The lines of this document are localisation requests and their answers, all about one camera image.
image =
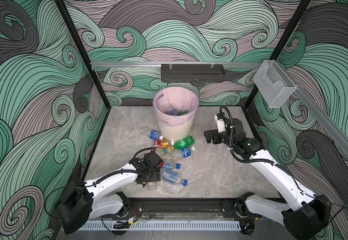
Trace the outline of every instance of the trash can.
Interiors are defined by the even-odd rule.
[[[199,105],[194,92],[181,87],[165,88],[157,93],[152,104],[161,134],[166,139],[177,141],[189,135]],[[179,114],[186,110],[189,112],[179,116],[168,115],[168,104],[177,109]]]

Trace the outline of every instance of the green plastic bottle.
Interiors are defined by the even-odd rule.
[[[194,144],[194,139],[192,136],[187,136],[181,140],[178,140],[175,144],[174,144],[174,149],[182,149],[184,147],[187,146],[191,146]]]

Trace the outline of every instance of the wave pattern wallpaper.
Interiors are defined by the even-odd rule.
[[[0,239],[51,239],[106,108],[53,0],[0,0]]]
[[[330,0],[315,0],[321,4]],[[65,0],[91,61],[269,59],[299,1]],[[257,70],[226,69],[224,83],[162,83],[160,68],[97,68],[112,105],[151,105],[162,88],[193,90],[200,105],[243,105]]]
[[[348,137],[348,1],[308,9],[278,60]],[[271,154],[303,184],[346,206],[316,238],[348,240],[347,157],[296,96],[270,109],[257,94],[254,104],[250,115]]]

